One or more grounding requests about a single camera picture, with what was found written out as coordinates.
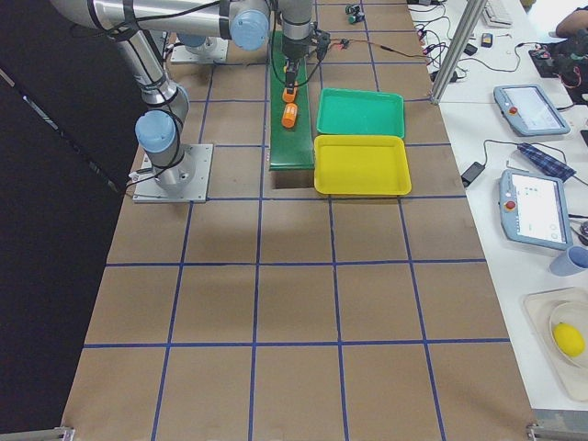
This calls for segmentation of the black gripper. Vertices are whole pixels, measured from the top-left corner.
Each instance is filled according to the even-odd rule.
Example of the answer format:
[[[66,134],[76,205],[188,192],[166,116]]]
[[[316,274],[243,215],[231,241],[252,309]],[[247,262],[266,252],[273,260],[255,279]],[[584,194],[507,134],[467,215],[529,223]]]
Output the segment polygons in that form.
[[[325,58],[331,45],[331,34],[318,28],[316,21],[290,21],[281,18],[282,53],[286,56],[284,66],[285,88],[293,92],[296,85],[304,83],[304,60],[311,53],[310,46],[318,62]]]

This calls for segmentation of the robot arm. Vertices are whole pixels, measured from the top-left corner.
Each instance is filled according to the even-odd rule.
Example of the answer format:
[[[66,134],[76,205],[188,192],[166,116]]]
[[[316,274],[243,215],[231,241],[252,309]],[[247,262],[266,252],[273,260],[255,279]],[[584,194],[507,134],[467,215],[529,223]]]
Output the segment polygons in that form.
[[[322,61],[331,38],[311,18],[309,1],[54,1],[73,24],[92,28],[116,44],[141,89],[148,108],[135,125],[140,146],[152,164],[152,180],[168,193],[179,193],[193,180],[195,164],[180,141],[189,104],[187,92],[173,81],[164,57],[149,40],[150,31],[174,32],[203,43],[209,37],[256,51],[269,37],[269,20],[282,27],[282,84],[299,85],[300,63],[316,49]]]
[[[181,43],[191,48],[209,46],[215,39],[229,40],[229,1],[213,1],[209,6],[190,12],[188,33],[179,33]]]

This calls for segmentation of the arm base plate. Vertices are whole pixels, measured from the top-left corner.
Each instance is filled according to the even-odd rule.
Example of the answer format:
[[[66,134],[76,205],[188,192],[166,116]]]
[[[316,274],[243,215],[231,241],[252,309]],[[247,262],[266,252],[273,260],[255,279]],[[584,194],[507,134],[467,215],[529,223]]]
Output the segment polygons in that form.
[[[132,172],[135,203],[205,203],[213,156],[212,144],[182,144],[185,154],[175,167],[154,178],[149,156],[142,157],[140,171]]]
[[[224,63],[229,42],[218,37],[178,34],[171,51],[171,63],[214,64]]]

